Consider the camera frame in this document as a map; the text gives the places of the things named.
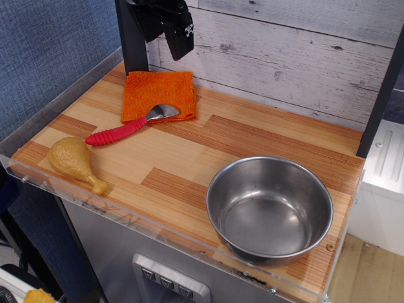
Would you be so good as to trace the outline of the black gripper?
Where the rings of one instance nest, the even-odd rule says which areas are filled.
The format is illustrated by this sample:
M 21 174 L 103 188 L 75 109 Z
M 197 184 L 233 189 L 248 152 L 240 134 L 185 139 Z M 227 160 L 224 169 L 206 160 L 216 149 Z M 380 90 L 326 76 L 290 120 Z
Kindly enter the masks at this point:
M 173 60 L 194 49 L 194 24 L 185 1 L 127 1 L 146 42 L 165 34 Z

